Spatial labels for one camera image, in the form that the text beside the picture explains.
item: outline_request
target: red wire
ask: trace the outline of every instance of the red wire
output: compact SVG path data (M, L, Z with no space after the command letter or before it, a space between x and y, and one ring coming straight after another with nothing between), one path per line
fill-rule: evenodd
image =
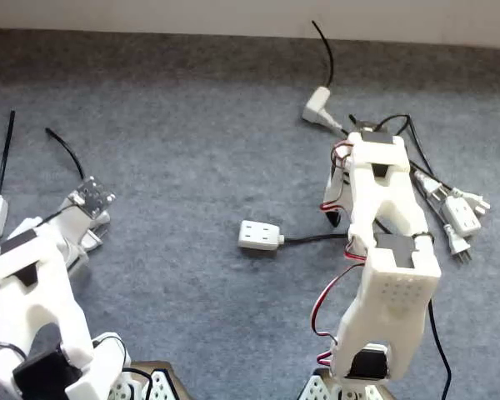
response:
M318 207L321 209L321 211L331 211L331 210L337 210L337 209L344 210L343 206L339 206L338 204L334 204L337 200L338 200L338 198L336 198L335 200L332 200L331 202L323 202Z
M344 257L346 257L350 260L357 260L357 261L365 261L367 259L365 256L361 256L359 254L354 254L353 252L349 252L351 246L352 246L352 242L347 244L347 246L345 247Z
M323 304L324 299L328 295L329 291L333 288L333 286L338 282L338 280L341 279L343 276L345 276L350 271L352 271L355 267L360 267L362 265L364 265L364 264L359 263L359 264L354 264L354 265L351 265L350 267L347 267L338 276L336 276L334 279L332 279L332 281L324 288L324 290L322 290L322 293L320 293L320 296L318 296L318 299L315 302L315 304L313 305L313 309L311 310L311 329L318 336L329 336L337 344L337 339L330 332L319 332L317 330L317 328L315 327L315 324L317 321L318 309Z
M323 352L322 354L317 355L317 363L320 365L324 365L326 367L330 366L330 360L325 360L324 358L330 357L332 352Z

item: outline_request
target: white wall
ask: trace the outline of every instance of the white wall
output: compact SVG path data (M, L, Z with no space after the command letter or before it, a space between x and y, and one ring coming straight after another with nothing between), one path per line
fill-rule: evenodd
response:
M0 28L205 33L500 48L500 0L0 0Z

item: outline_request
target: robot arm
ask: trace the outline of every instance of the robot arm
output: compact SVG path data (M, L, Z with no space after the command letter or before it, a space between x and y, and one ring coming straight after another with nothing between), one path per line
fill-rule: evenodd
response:
M367 129L350 133L346 149L339 157L352 186L349 248L366 261L332 344L330 366L343 386L355 386L398 379L407 371L441 269L414 197L402 138ZM329 204L340 184L330 176L324 202ZM398 234L374 233L379 217Z
M105 209L113 199L90 177L51 218L24 221L0 246L0 343L29 354L37 332L49 323L62 339L27 360L0 347L0 386L15 398L106 399L129 363L114 333L102 335L94 348L68 279L70 267L86 260L85 237L108 220Z

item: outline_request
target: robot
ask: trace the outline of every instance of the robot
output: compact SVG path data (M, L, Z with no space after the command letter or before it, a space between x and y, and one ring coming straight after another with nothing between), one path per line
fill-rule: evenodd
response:
M25 219L0 246L0 388L16 399L178 399L170 377L133 380L131 358L115 332L91 339L69 275L102 244L115 200L89 177L44 219ZM28 356L37 332L55 323L61 342Z
M352 213L345 256L362 261L363 271L337 334L330 334L329 352L317 359L329 367L329 377L311 377L301 399L381 400L389 395L385 382L402 378L408 370L441 277L433 235L415 200L409 173L403 139L374 132L373 124L360 124L332 148L321 211L337 226L348 174ZM394 229L374 232L380 217ZM331 384L325 384L329 378Z

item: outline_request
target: gray carpet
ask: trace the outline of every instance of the gray carpet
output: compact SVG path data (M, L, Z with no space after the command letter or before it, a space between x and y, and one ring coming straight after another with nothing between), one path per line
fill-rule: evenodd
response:
M465 266L430 223L448 398L500 398L500 51L332 48L328 111L345 123L349 113L411 113L441 177L492 204ZM103 247L73 279L92 335L115 331L134 359L169 360L197 400L294 399L328 347L308 316L348 265L343 242L273 256L237 248L244 218L290 236L331 231L317 205L334 137L300 119L326 62L318 40L0 32L0 152L17 110L7 231L49 214L78 184L45 136L52 127L117 194ZM320 326L336 328L358 281L353 272L332 293ZM407 376L390 386L400 399L433 400L444 380L427 326Z

